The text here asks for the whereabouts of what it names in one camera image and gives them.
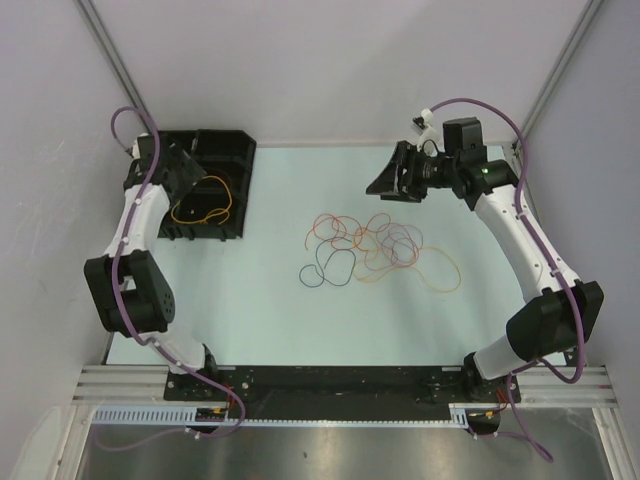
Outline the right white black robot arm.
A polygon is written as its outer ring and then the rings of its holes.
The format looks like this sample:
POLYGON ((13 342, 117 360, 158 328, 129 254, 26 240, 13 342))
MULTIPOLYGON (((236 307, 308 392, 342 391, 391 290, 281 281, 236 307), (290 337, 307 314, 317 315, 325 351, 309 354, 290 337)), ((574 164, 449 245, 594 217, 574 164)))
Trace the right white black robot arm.
POLYGON ((419 141, 398 142, 366 192, 386 201, 419 203, 431 189, 451 190, 493 234, 516 275, 524 305, 507 321, 503 336, 465 357, 463 393, 484 401, 496 391, 497 380, 569 349, 578 354, 568 379, 576 382, 604 302, 602 288, 581 280, 561 260, 525 206, 511 166, 489 160, 481 122, 475 117, 449 120, 437 132, 432 118, 430 111, 415 118, 422 131, 419 141))

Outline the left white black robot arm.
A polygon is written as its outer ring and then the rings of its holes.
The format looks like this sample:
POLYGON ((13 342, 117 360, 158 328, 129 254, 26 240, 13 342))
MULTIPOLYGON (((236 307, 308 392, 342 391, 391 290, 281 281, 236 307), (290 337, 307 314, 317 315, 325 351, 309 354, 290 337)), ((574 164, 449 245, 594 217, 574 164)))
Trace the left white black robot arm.
POLYGON ((131 153, 116 233, 102 256, 85 262, 84 276, 103 328, 153 349, 173 373, 189 372, 187 389, 207 400, 221 387, 215 357, 175 322, 174 292, 153 257, 165 216, 205 172, 164 132, 158 141, 139 136, 131 153))

